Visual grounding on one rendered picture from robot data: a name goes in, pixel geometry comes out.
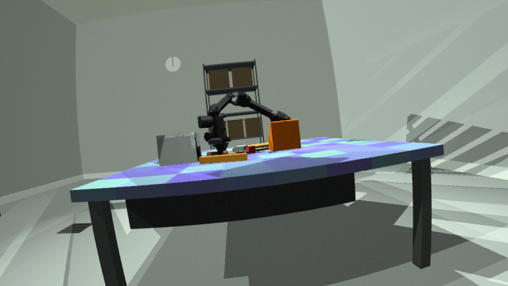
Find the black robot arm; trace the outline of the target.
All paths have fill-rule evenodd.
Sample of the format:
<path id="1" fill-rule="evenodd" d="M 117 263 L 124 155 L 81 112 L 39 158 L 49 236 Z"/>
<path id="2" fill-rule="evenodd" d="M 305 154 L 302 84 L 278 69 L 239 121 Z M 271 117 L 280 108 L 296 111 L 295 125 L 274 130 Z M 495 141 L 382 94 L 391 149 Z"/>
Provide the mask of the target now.
<path id="1" fill-rule="evenodd" d="M 236 97 L 235 101 L 232 101 L 232 97 Z M 198 127 L 199 128 L 211 128 L 224 126 L 224 118 L 227 117 L 224 113 L 220 114 L 220 111 L 228 104 L 231 103 L 235 106 L 249 107 L 266 117 L 269 117 L 271 122 L 291 120 L 291 118 L 281 111 L 272 111 L 269 108 L 253 101 L 248 94 L 242 91 L 236 91 L 233 93 L 227 93 L 218 103 L 214 103 L 210 106 L 208 114 L 206 116 L 198 116 Z M 219 115 L 220 114 L 220 115 Z M 214 138 L 214 131 L 211 133 L 205 133 L 204 139 L 206 142 L 209 139 Z"/>

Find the grey metal cabinet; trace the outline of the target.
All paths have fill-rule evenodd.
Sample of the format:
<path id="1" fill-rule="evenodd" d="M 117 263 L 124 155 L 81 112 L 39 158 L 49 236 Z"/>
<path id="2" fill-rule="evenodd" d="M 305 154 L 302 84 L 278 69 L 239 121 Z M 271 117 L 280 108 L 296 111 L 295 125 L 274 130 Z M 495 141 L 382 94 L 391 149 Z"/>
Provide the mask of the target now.
<path id="1" fill-rule="evenodd" d="M 202 156 L 199 132 L 159 135 L 156 139 L 159 166 L 198 163 Z"/>

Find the yellow bar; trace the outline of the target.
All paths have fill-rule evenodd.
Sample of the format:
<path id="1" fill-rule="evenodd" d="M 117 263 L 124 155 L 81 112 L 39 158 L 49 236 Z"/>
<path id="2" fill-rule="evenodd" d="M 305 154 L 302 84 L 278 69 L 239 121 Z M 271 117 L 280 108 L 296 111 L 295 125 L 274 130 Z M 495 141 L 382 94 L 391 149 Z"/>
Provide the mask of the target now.
<path id="1" fill-rule="evenodd" d="M 200 164 L 213 164 L 221 162 L 243 162 L 247 161 L 247 153 L 244 154 L 230 154 L 222 156 L 201 156 L 199 157 Z"/>

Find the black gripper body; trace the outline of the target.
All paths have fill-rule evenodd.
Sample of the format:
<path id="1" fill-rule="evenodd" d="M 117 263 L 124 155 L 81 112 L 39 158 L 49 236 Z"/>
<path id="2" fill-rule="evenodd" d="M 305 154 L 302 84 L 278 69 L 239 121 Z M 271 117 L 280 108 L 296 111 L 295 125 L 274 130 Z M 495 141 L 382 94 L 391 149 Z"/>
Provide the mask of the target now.
<path id="1" fill-rule="evenodd" d="M 214 129 L 212 131 L 214 131 L 214 135 L 215 137 L 212 138 L 212 139 L 209 139 L 208 141 L 208 145 L 211 145 L 211 144 L 223 144 L 223 143 L 226 143 L 226 142 L 231 142 L 231 138 L 228 136 L 226 137 L 225 136 L 225 128 L 224 126 L 217 126 L 217 127 L 214 127 Z"/>

